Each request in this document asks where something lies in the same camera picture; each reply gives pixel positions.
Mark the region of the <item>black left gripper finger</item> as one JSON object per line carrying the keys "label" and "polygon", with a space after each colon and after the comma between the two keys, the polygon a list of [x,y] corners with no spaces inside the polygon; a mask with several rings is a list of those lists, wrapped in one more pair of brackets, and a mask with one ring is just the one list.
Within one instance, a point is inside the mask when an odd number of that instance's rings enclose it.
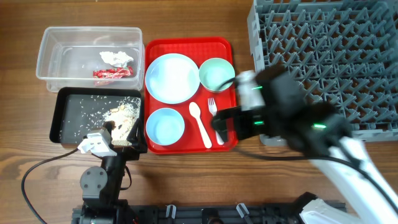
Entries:
{"label": "black left gripper finger", "polygon": [[137,153],[147,153],[147,143],[144,136],[143,121],[138,118],[132,126],[126,140]]}
{"label": "black left gripper finger", "polygon": [[103,124],[103,137],[105,140],[112,140],[111,133],[114,129],[114,122],[113,121],[106,121]]}

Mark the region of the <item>white plastic fork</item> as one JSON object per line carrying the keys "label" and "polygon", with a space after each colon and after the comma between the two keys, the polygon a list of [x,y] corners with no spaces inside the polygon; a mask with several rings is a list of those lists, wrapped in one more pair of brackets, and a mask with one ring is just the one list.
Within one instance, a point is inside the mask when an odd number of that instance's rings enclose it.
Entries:
{"label": "white plastic fork", "polygon": [[[216,103],[215,103],[215,99],[214,98],[208,98],[208,109],[209,112],[212,114],[212,116],[216,116],[216,113],[218,111],[217,107],[216,107]],[[223,145],[224,141],[222,140],[221,136],[219,135],[219,133],[216,131],[216,140],[217,143],[219,145]]]}

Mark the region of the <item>small light blue bowl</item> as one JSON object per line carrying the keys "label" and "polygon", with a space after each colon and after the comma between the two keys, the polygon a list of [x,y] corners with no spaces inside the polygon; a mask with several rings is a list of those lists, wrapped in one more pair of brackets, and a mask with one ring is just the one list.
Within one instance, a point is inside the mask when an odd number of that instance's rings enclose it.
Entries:
{"label": "small light blue bowl", "polygon": [[169,146],[176,143],[185,131],[182,115],[172,108],[154,111],[146,121],[147,137],[155,144]]}

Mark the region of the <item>white plastic spoon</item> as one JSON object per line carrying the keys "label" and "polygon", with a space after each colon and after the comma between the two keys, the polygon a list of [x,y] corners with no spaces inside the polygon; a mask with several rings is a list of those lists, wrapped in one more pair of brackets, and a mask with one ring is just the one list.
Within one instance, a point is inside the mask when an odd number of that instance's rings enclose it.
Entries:
{"label": "white plastic spoon", "polygon": [[196,119],[197,125],[201,134],[202,141],[204,143],[204,146],[206,149],[210,149],[212,147],[212,142],[210,140],[210,137],[203,125],[203,122],[201,120],[201,110],[199,106],[195,102],[190,102],[189,104],[189,112],[190,114]]}

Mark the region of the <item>red snack wrapper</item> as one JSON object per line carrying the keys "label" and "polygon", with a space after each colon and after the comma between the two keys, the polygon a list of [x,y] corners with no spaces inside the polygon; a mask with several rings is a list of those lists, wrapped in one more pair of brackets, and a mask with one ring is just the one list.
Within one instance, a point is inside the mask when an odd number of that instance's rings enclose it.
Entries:
{"label": "red snack wrapper", "polygon": [[131,66],[97,70],[93,72],[93,78],[98,79],[98,81],[94,81],[94,84],[95,86],[108,85],[114,82],[114,79],[132,77],[133,72],[134,70]]}

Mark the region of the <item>mint green bowl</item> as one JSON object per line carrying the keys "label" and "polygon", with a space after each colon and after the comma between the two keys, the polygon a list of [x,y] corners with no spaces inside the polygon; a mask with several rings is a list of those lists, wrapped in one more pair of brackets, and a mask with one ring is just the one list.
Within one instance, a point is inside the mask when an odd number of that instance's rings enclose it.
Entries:
{"label": "mint green bowl", "polygon": [[221,92],[228,89],[235,78],[234,67],[225,59],[210,58],[199,69],[201,84],[209,91]]}

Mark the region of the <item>white napkin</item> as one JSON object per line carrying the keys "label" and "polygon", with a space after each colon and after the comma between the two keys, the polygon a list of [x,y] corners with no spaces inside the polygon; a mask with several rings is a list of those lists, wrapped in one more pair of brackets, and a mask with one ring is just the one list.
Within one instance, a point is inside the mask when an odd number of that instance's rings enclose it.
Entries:
{"label": "white napkin", "polygon": [[100,52],[99,54],[104,63],[114,67],[127,67],[129,62],[134,61],[134,59],[125,52]]}

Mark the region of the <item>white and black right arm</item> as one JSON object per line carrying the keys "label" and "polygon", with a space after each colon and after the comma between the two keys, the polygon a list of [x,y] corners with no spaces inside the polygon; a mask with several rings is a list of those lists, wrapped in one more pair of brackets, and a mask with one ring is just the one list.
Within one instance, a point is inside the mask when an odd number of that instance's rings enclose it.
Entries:
{"label": "white and black right arm", "polygon": [[256,135],[281,137],[340,191],[354,214],[334,208],[313,194],[297,200],[290,221],[301,223],[396,223],[397,194],[371,160],[350,123],[328,102],[308,103],[282,65],[233,78],[241,104],[218,111],[211,120],[219,133],[227,121],[240,140]]}

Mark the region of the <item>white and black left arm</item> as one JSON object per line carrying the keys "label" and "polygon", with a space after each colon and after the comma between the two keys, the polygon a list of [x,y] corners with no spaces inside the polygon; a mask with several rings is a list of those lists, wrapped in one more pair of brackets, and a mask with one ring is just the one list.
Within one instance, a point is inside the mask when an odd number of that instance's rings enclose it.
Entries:
{"label": "white and black left arm", "polygon": [[83,206],[76,223],[139,223],[139,216],[127,200],[119,198],[119,193],[126,190],[123,177],[131,175],[126,163],[139,160],[147,152],[143,121],[137,119],[127,135],[130,146],[112,144],[111,132],[115,129],[114,122],[107,121],[90,131],[78,145],[81,153],[99,157],[101,165],[90,167],[81,175]]}

